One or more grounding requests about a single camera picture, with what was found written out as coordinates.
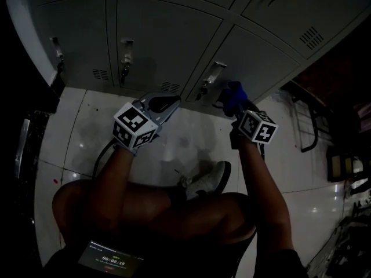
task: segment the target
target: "phone screen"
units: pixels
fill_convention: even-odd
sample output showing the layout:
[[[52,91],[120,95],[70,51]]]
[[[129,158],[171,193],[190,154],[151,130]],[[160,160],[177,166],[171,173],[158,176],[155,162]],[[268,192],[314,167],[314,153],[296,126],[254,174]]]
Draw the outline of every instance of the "phone screen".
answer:
[[[133,276],[143,259],[123,253],[91,240],[78,263],[101,272],[127,277]]]

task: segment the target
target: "forearm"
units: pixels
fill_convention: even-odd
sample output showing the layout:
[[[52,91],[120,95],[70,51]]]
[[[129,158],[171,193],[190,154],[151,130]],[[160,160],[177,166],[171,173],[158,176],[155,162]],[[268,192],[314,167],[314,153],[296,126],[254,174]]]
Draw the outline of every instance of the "forearm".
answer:
[[[243,140],[239,147],[243,176],[249,198],[256,210],[257,227],[284,225],[290,227],[287,205],[257,147]]]
[[[133,154],[118,148],[94,180],[86,210],[96,228],[117,227],[132,162]]]

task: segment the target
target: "fiducial marker cube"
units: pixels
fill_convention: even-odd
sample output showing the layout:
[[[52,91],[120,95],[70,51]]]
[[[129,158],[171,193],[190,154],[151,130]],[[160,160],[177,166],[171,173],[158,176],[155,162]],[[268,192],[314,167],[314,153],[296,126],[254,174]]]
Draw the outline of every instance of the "fiducial marker cube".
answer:
[[[252,142],[269,144],[276,133],[278,125],[269,116],[246,110],[238,129]]]
[[[150,142],[158,129],[158,125],[131,103],[126,103],[114,115],[114,119],[113,135],[128,150]]]

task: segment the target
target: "ventilation slot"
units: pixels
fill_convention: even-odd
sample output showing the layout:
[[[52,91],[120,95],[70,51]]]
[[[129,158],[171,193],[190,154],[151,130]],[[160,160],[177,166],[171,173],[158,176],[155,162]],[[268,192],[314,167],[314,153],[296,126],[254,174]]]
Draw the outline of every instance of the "ventilation slot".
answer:
[[[104,81],[108,80],[108,73],[105,70],[93,69],[93,76],[96,79],[102,79]]]
[[[161,90],[163,92],[169,92],[169,93],[176,95],[179,90],[179,85],[177,85],[176,83],[170,83],[170,82],[164,81],[161,85]]]
[[[324,40],[314,27],[310,27],[299,39],[308,46],[310,50],[316,49]]]

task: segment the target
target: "blue glove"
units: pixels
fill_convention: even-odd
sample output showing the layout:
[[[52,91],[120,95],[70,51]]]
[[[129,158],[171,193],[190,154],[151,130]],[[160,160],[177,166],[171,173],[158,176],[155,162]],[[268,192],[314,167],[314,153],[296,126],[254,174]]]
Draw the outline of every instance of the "blue glove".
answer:
[[[229,89],[223,89],[217,102],[222,102],[224,114],[232,117],[239,113],[240,106],[246,104],[248,95],[244,92],[239,81],[229,82],[228,87]]]

